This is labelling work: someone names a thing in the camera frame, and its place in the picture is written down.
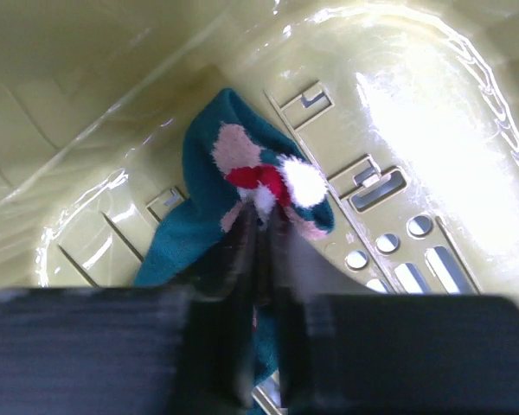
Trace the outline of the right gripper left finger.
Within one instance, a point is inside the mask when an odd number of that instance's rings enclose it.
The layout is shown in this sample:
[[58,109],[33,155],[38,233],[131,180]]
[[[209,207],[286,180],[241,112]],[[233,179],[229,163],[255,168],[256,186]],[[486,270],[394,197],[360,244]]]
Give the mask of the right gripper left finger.
[[0,414],[243,414],[257,216],[154,288],[0,290]]

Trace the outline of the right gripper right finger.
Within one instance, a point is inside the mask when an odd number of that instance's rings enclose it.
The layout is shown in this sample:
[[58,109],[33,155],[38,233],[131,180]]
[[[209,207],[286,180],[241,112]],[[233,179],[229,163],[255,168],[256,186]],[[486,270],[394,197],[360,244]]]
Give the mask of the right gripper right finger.
[[266,232],[279,378],[291,414],[519,414],[519,306],[380,294],[276,210]]

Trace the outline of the green sock with reindeer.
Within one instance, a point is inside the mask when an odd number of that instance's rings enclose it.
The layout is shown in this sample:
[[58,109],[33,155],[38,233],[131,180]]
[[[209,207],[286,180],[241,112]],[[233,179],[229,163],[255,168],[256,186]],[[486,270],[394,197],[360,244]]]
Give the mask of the green sock with reindeer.
[[190,123],[182,161],[189,196],[161,220],[137,287],[165,284],[191,265],[228,233],[248,202],[263,223],[281,208],[308,240],[335,228],[323,175],[233,89],[219,91]]

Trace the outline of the olive green plastic basket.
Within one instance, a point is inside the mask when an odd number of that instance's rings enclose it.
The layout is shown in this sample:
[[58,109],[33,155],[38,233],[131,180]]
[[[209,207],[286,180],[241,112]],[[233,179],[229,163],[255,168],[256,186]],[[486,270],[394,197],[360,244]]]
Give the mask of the olive green plastic basket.
[[[335,228],[306,240],[346,276],[519,306],[519,1],[0,1],[0,290],[154,288],[134,279],[189,196],[186,130],[225,88],[323,175]],[[291,414],[266,245],[283,211],[245,207],[243,414]]]

